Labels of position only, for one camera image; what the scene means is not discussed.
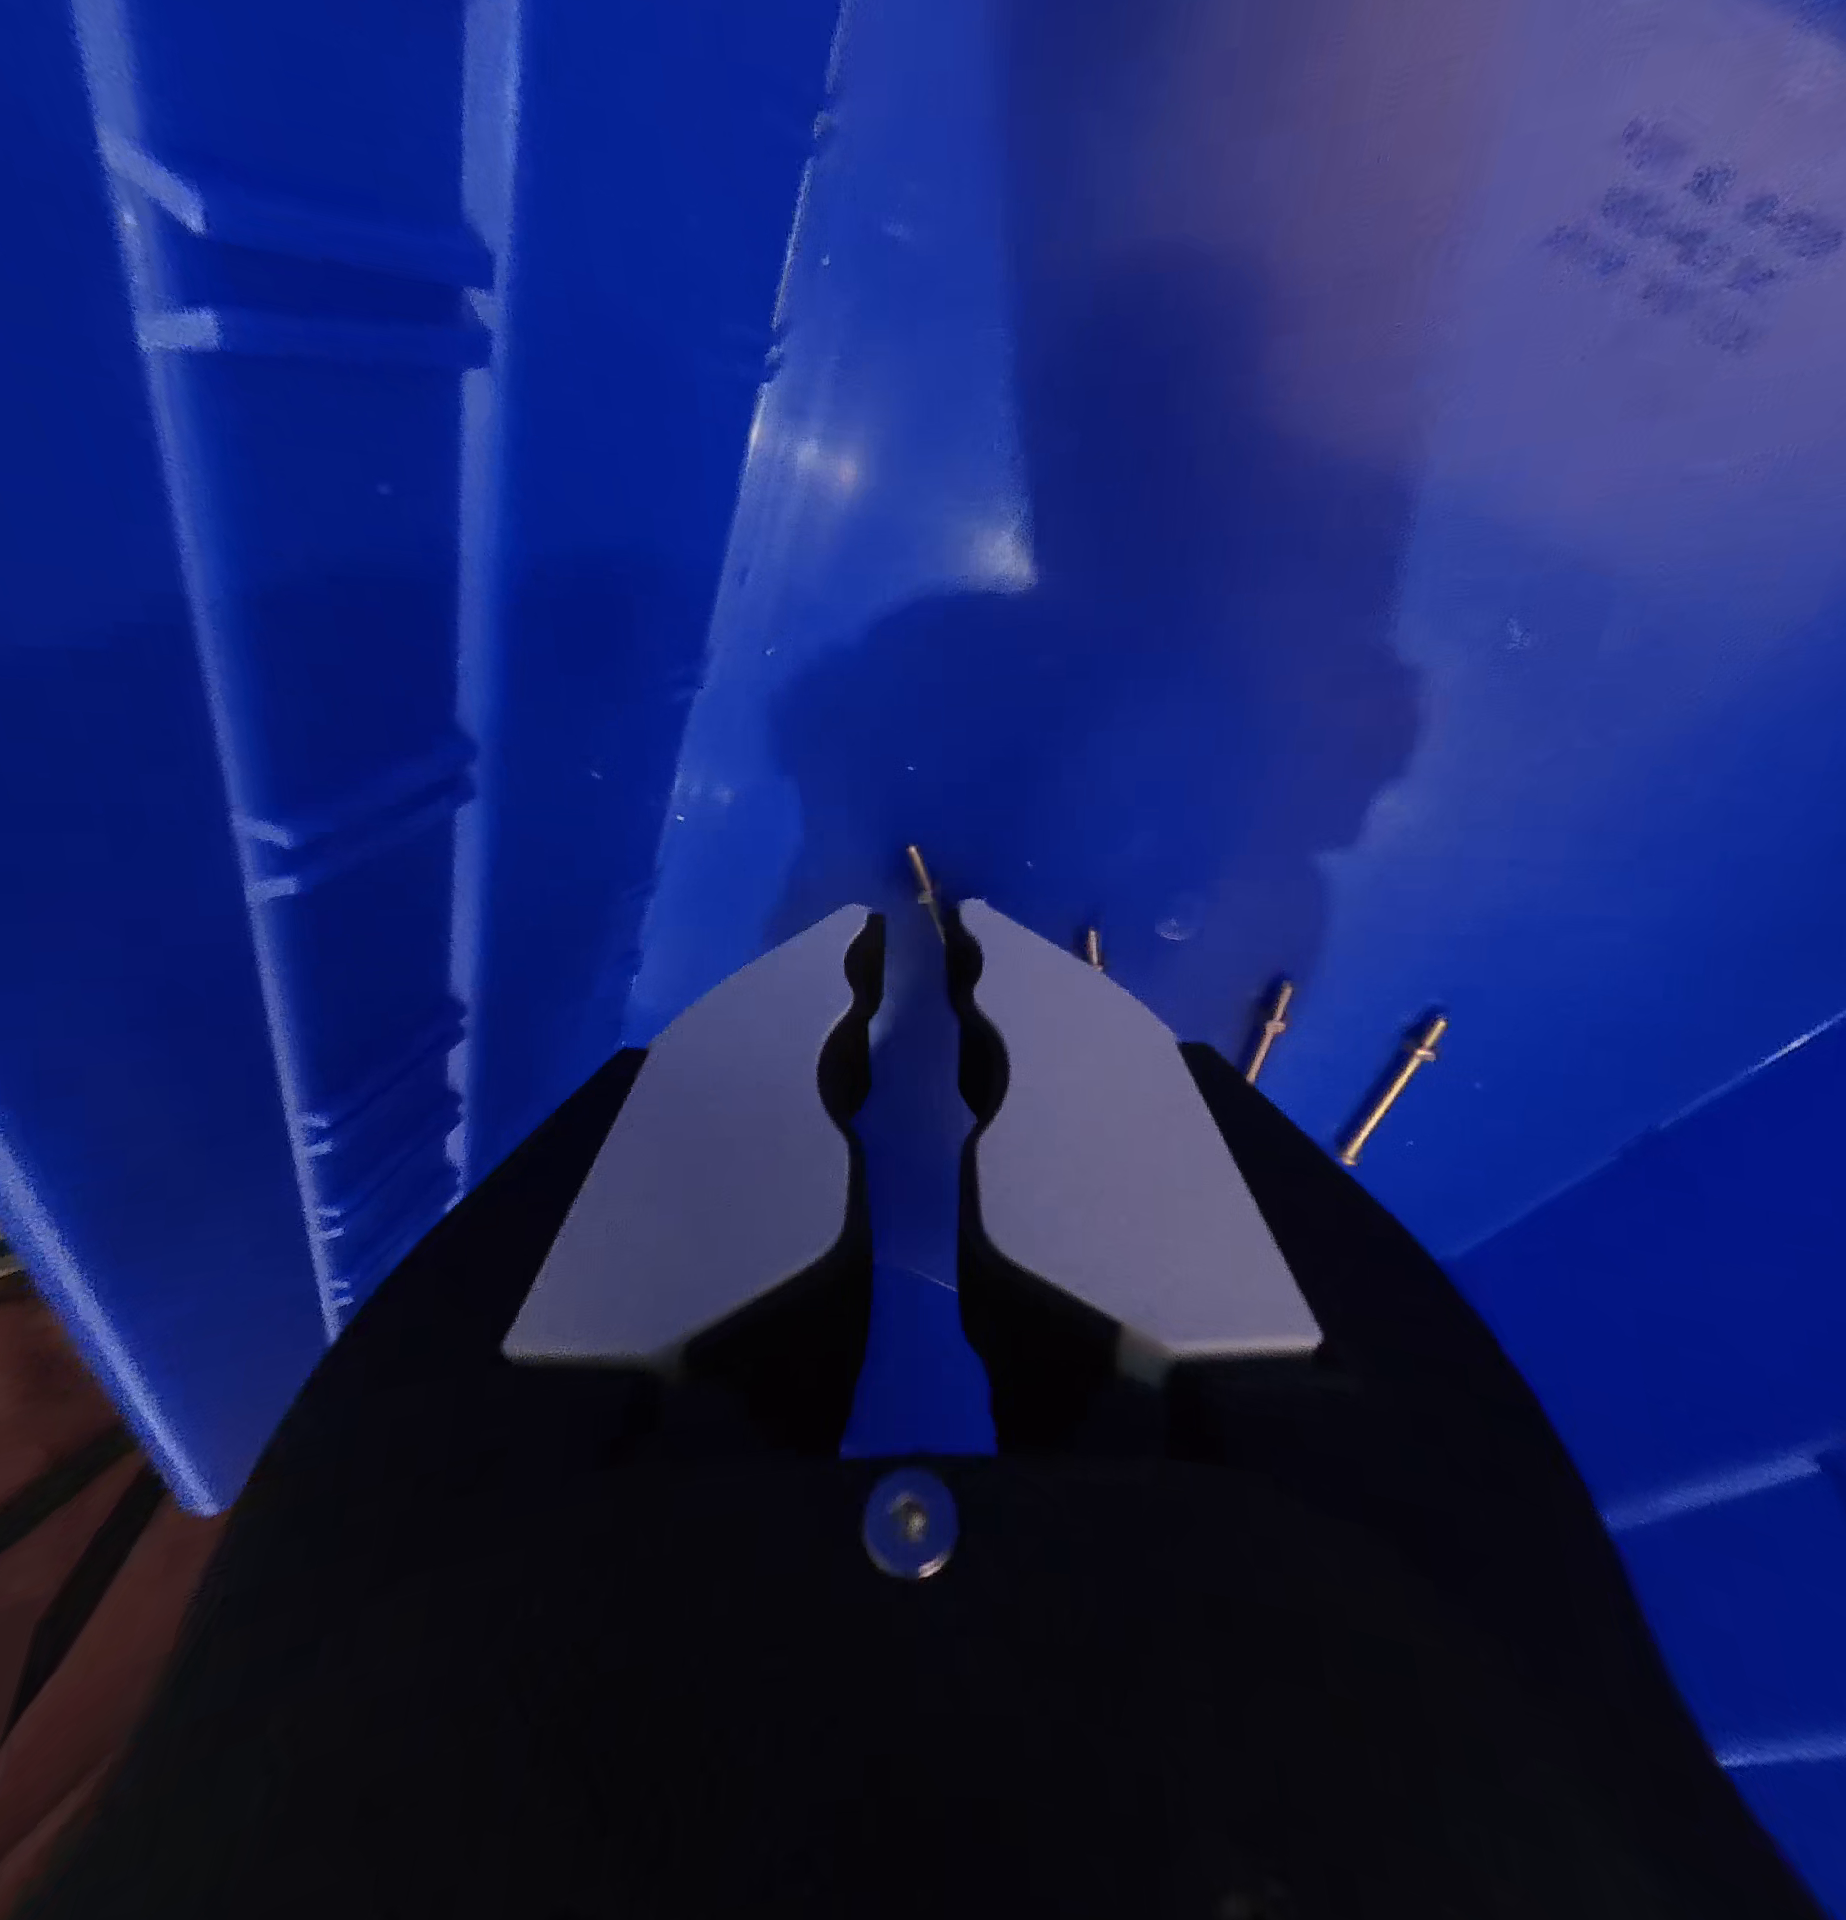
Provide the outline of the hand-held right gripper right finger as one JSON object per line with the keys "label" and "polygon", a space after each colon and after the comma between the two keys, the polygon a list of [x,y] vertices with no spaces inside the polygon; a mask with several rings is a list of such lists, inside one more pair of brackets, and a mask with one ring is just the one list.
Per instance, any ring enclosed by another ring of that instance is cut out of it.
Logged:
{"label": "hand-held right gripper right finger", "polygon": [[1002,1452],[1187,1450],[1325,1379],[1325,1333],[1172,1030],[983,900],[958,1015],[958,1314]]}

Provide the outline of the plain blue plastic bin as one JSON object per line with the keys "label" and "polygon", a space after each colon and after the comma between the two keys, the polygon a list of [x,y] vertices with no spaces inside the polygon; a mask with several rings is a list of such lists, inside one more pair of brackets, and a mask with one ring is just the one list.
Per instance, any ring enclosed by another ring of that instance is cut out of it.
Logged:
{"label": "plain blue plastic bin", "polygon": [[[1314,1395],[996,1448],[911,841]],[[841,1448],[506,1360],[849,904]],[[1846,3],[0,3],[0,1256],[219,1523],[11,1915],[1846,1915]]]}

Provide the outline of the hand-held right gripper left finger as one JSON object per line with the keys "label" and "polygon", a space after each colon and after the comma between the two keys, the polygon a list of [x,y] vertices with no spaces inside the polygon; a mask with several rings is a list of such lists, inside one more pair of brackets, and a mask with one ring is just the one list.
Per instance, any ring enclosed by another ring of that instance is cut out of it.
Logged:
{"label": "hand-held right gripper left finger", "polygon": [[843,906],[648,1044],[506,1360],[707,1389],[772,1448],[841,1448],[873,1306],[856,1118],[884,954],[883,915]]}

